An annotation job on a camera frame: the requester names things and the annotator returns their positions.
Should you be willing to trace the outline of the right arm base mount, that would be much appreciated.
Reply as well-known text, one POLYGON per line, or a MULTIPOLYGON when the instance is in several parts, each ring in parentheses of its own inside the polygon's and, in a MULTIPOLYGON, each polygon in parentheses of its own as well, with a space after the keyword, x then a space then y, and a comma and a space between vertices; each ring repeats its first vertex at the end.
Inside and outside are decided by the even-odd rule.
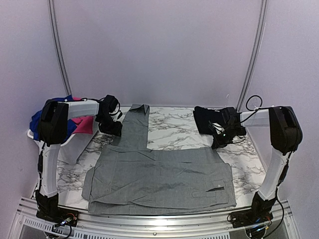
POLYGON ((259 225, 261 223, 270 222, 272 219, 273 214, 270 211, 263 212, 256 216, 251 209, 231 212, 227 216, 227 221, 232 224, 233 228, 259 225))

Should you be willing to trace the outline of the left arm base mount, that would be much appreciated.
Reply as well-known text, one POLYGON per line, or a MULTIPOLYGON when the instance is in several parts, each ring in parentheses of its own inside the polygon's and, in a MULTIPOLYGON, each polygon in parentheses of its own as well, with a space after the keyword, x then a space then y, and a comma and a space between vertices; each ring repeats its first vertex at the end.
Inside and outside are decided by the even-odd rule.
POLYGON ((68 225, 75 227, 78 223, 79 212, 76 210, 58 207, 57 212, 51 215, 49 213, 45 213, 42 209, 38 209, 36 216, 40 219, 56 223, 59 226, 68 225))

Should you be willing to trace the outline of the grey garment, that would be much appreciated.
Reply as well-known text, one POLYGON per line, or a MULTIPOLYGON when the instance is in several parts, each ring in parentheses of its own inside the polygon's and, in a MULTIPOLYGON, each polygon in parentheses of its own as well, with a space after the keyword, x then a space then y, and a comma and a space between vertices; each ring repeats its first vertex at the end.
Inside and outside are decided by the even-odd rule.
POLYGON ((105 145, 82 197, 92 214, 168 215, 236 205, 231 166, 210 147, 148 149, 150 107, 134 104, 105 145))

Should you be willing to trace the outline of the black t-shirt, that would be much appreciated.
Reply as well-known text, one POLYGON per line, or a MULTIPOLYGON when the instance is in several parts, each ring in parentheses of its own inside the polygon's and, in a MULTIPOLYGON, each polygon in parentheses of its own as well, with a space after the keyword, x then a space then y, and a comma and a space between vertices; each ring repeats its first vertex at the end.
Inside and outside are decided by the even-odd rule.
POLYGON ((240 113, 236 112, 234 107, 212 110, 196 106, 193 110, 193 116, 200 134, 212 135, 212 130, 209 128, 211 124, 217 130, 238 128, 235 132, 239 136, 246 134, 246 130, 239 124, 240 113))

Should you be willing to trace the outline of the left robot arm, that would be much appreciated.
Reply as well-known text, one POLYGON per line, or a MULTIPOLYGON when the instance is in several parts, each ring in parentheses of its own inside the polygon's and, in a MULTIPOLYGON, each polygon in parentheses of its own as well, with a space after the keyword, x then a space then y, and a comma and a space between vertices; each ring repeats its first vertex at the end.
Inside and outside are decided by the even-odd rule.
POLYGON ((63 217, 58 206, 56 168, 58 153, 67 136, 68 121, 72 118, 93 116, 99 131, 105 134, 121 136, 122 123, 113 116, 121 117, 119 100, 112 95, 101 99, 82 98, 80 100, 46 101, 38 123, 39 155, 37 171, 38 189, 35 191, 38 210, 51 221, 57 222, 63 217))

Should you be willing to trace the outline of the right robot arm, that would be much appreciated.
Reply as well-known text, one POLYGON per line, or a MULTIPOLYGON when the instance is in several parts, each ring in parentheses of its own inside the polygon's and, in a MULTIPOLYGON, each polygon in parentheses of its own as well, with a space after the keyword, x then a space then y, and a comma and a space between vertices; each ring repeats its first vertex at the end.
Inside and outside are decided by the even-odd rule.
POLYGON ((218 110, 223 117, 222 124, 208 122, 213 132, 212 148, 222 148, 231 144, 237 130, 245 127, 268 127, 272 155, 265 179, 255 193, 247 219, 252 223, 259 222, 267 211, 270 211, 278 198, 278 188, 284 181, 290 158, 298 149, 303 133, 292 107, 256 108, 250 112, 227 113, 226 109, 218 110))

